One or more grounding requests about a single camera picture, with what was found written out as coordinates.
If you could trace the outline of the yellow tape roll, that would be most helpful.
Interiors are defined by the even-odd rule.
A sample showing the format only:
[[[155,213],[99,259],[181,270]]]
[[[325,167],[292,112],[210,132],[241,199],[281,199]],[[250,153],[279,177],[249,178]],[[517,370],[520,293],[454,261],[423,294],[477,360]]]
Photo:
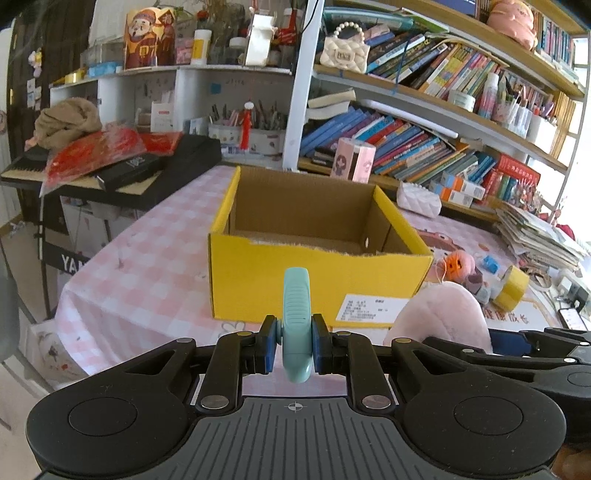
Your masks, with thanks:
[[[505,312],[512,312],[523,299],[529,276],[519,267],[510,266],[500,279],[491,282],[491,301]]]

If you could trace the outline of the pink plush toy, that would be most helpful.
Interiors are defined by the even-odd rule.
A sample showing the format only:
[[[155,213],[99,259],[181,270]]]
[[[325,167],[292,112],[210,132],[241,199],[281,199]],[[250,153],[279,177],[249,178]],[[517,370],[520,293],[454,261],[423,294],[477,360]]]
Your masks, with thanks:
[[[453,282],[430,284],[408,300],[383,344],[390,345],[397,338],[423,342],[429,337],[493,352],[480,304],[465,287]]]

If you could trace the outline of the blue small block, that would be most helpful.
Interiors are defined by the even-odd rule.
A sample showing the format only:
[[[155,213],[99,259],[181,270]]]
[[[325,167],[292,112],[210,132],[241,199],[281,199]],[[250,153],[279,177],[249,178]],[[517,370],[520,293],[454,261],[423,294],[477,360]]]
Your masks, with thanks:
[[[487,255],[482,260],[482,266],[483,266],[483,268],[486,271],[488,271],[488,272],[490,272],[492,274],[496,274],[499,271],[499,268],[500,268],[499,263],[497,262],[497,260],[494,257],[490,256],[490,255]]]

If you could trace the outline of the pink doll orange hair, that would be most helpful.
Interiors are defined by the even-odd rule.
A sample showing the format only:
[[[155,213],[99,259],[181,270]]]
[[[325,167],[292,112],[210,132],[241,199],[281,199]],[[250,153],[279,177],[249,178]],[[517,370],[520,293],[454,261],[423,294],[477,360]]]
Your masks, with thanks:
[[[448,253],[436,267],[441,281],[457,283],[466,288],[481,305],[489,303],[491,290],[483,273],[477,268],[475,258],[464,250]]]

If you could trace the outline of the smartphone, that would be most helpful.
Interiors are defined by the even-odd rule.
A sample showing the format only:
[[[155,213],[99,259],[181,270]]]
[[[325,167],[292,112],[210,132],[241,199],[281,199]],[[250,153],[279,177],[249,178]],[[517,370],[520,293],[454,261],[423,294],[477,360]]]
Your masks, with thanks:
[[[567,329],[588,331],[589,328],[575,308],[562,308],[558,311],[561,322]]]

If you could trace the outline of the yellow cardboard box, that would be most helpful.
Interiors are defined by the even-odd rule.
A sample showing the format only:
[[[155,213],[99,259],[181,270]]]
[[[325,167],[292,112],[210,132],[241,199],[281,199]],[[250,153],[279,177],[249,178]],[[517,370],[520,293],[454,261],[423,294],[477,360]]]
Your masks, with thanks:
[[[283,310],[283,278],[308,270],[311,308],[331,326],[377,328],[386,314],[349,302],[409,299],[433,254],[378,186],[325,176],[235,169],[208,233],[211,312],[259,323]]]

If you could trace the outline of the stack of papers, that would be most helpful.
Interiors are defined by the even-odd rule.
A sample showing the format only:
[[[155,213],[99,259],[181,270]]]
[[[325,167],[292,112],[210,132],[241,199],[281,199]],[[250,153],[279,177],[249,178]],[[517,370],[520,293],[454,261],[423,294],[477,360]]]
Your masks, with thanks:
[[[512,252],[527,264],[576,271],[590,256],[587,247],[528,211],[503,203],[496,215],[498,232]]]

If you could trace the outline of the orange white small box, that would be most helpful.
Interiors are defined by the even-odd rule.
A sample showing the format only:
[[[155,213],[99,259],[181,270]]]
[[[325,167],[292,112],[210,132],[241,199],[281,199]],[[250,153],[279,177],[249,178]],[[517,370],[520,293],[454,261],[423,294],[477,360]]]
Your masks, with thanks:
[[[444,172],[441,177],[441,184],[445,188],[460,192],[475,200],[483,200],[485,197],[486,190],[482,186],[470,182],[461,176]]]

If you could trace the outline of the white quilted pouch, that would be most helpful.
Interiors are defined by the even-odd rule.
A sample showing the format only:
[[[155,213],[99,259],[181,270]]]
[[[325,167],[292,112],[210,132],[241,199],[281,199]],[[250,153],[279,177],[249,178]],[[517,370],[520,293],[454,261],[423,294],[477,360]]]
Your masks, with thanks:
[[[397,205],[427,218],[436,218],[442,210],[440,197],[423,186],[401,183],[397,190]]]

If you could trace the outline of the black rectangular case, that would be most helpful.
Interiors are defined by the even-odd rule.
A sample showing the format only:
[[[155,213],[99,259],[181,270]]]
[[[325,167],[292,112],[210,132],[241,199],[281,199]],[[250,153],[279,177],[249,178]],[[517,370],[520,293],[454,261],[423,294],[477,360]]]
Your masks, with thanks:
[[[150,178],[162,165],[163,161],[159,156],[143,154],[101,169],[96,180],[103,191],[113,192]]]

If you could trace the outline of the red plastic packet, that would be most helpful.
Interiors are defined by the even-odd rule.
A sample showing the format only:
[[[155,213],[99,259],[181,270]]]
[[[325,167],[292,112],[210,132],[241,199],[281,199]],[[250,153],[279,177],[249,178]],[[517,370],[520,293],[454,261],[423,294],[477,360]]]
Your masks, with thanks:
[[[44,169],[40,196],[92,172],[146,152],[140,134],[122,124],[81,137],[51,153]]]

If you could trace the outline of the white milk carton box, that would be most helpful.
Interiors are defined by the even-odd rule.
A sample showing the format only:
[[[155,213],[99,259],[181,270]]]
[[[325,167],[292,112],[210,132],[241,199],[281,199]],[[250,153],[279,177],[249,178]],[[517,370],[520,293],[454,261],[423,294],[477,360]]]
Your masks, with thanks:
[[[249,42],[245,52],[245,66],[266,67],[270,43],[276,34],[276,17],[255,14],[249,28]]]

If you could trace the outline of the brown knitted cloth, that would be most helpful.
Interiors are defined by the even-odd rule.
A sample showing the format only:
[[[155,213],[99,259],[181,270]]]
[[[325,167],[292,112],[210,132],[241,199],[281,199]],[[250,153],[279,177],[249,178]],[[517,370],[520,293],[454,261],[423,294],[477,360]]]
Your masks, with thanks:
[[[45,108],[35,121],[34,138],[46,150],[61,150],[73,141],[102,129],[97,107],[79,97]]]

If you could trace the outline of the white yellow bottle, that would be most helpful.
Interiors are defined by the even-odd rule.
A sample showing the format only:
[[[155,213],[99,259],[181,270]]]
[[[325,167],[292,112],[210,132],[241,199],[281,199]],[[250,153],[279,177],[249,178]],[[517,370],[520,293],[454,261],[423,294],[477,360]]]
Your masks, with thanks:
[[[212,32],[208,29],[197,29],[194,31],[190,59],[191,65],[202,66],[207,64],[211,36]]]

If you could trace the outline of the pink plush on shelf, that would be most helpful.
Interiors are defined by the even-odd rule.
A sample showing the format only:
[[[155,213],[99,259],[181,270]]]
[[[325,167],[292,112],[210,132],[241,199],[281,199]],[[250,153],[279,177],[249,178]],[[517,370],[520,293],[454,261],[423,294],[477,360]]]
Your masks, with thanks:
[[[531,8],[520,0],[493,1],[487,25],[496,32],[513,39],[528,51],[538,43]]]

